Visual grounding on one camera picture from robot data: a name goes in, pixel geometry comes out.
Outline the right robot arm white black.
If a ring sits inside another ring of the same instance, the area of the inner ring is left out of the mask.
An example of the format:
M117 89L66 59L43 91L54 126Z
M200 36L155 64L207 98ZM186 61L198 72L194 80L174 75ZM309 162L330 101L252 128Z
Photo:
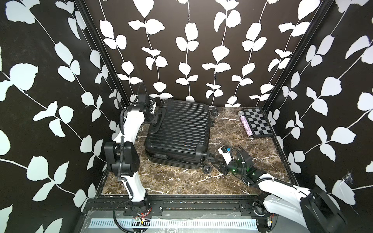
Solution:
M257 188L261 194L250 204L250 214L256 217L261 233L272 231L282 216L311 233L340 233L346 229L347 219L325 191L300 187L270 175L254 166L252 157L241 148L219 148L223 159L208 161L223 175L232 173L245 185Z

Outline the black ribbed hard-shell suitcase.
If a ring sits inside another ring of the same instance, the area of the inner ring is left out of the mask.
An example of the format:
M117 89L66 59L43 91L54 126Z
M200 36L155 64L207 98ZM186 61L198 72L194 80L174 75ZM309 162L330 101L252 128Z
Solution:
M210 128L219 111L203 103L168 99L161 103L159 120L149 126L145 153L157 164L212 172L215 155L208 150Z

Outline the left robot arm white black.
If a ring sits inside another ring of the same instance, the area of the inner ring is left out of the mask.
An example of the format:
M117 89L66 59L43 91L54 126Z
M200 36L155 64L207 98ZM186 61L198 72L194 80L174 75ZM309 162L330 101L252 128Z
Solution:
M120 113L119 134L112 142L104 146L106 162L109 170L122 183L131 201L145 201L146 189L143 187L138 170L139 155L135 148L135 140L144 123L157 123L158 114L154 107L135 104Z

